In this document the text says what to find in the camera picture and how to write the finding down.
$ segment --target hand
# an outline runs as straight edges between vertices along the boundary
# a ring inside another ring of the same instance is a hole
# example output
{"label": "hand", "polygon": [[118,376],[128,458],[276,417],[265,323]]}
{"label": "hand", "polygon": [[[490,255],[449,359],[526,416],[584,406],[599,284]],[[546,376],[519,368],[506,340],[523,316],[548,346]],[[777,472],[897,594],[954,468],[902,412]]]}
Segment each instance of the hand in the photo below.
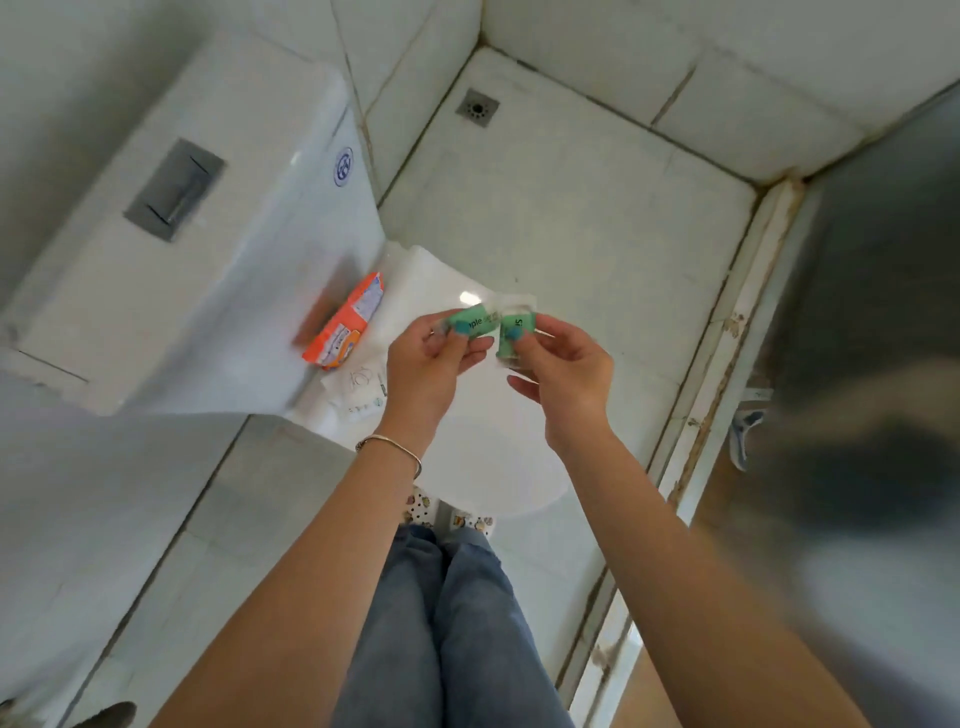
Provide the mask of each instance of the hand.
{"label": "hand", "polygon": [[387,407],[376,432],[420,457],[453,402],[457,375],[483,361],[493,346],[490,336],[470,341],[462,331],[452,330],[444,337],[433,330],[434,324],[458,310],[420,316],[387,354]]}
{"label": "hand", "polygon": [[547,444],[561,454],[579,434],[610,427],[613,359],[581,328],[553,316],[537,314],[537,329],[507,332],[520,357],[519,370],[529,377],[510,375],[507,382],[543,407]]}

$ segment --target person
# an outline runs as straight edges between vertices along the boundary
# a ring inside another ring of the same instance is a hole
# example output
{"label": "person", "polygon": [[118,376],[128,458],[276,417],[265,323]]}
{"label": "person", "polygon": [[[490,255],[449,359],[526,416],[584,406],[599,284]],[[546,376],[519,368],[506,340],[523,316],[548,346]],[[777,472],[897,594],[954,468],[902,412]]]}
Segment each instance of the person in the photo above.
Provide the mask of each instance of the person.
{"label": "person", "polygon": [[[390,347],[389,397],[316,518],[230,618],[154,728],[572,725],[513,590],[472,528],[397,527],[417,458],[457,376],[490,338],[414,321]],[[691,536],[607,420],[613,364],[584,331],[538,314],[507,332],[597,543],[680,722],[867,722],[801,640]]]}

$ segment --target toilet tank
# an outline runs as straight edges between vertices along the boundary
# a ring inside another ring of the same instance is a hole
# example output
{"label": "toilet tank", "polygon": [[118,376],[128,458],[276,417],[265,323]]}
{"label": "toilet tank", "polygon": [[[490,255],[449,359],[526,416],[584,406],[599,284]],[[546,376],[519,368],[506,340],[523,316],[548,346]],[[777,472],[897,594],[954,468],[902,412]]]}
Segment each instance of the toilet tank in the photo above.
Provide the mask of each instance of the toilet tank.
{"label": "toilet tank", "polygon": [[98,413],[281,413],[384,233],[336,68],[214,36],[14,294],[0,367]]}

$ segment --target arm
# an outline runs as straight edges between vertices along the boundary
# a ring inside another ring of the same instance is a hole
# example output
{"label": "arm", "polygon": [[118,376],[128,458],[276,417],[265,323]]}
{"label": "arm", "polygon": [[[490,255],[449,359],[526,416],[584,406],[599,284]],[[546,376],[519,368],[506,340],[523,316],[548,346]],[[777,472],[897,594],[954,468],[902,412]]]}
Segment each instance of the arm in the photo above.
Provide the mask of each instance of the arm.
{"label": "arm", "polygon": [[[459,373],[492,339],[431,336],[449,312],[417,319],[390,347],[388,403],[376,432],[423,455]],[[157,714],[153,728],[326,725],[416,463],[369,441],[267,577],[230,618]]]}
{"label": "arm", "polygon": [[533,380],[509,382],[543,406],[547,441],[681,723],[865,728],[829,672],[689,533],[613,434],[610,356],[570,324],[538,315],[537,326],[552,335],[527,333],[514,344]]}

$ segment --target wrist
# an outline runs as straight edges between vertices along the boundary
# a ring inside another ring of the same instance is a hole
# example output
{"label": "wrist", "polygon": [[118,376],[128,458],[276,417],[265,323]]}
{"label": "wrist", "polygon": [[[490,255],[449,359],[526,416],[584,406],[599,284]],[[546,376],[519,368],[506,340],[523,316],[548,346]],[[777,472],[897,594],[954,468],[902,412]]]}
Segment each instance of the wrist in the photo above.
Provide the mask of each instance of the wrist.
{"label": "wrist", "polygon": [[553,435],[551,446],[563,461],[581,452],[597,449],[610,439],[617,439],[606,413],[602,417],[584,418],[572,426],[558,428]]}
{"label": "wrist", "polygon": [[436,428],[418,423],[415,418],[391,412],[388,408],[373,433],[395,440],[422,459],[430,443],[433,442]]}

